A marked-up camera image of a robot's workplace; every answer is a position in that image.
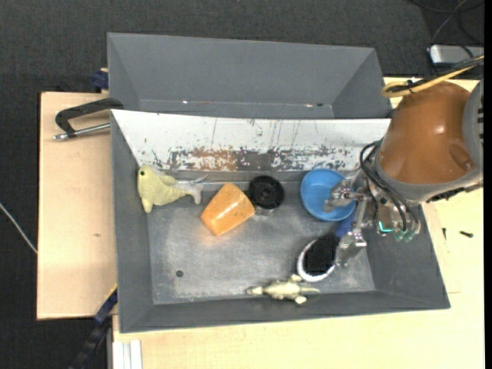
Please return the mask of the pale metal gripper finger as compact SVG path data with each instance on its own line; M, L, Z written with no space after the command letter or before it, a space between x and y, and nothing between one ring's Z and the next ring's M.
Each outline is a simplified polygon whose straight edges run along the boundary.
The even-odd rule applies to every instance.
M324 212L332 212L335 208L348 206L353 201L361 201L363 194L355 191L352 188L353 181L342 179L339 181L330 192L330 196L324 201Z
M337 267L346 267L349 260L357 257L366 247L367 242L361 229L349 231L338 243L335 253L335 265Z

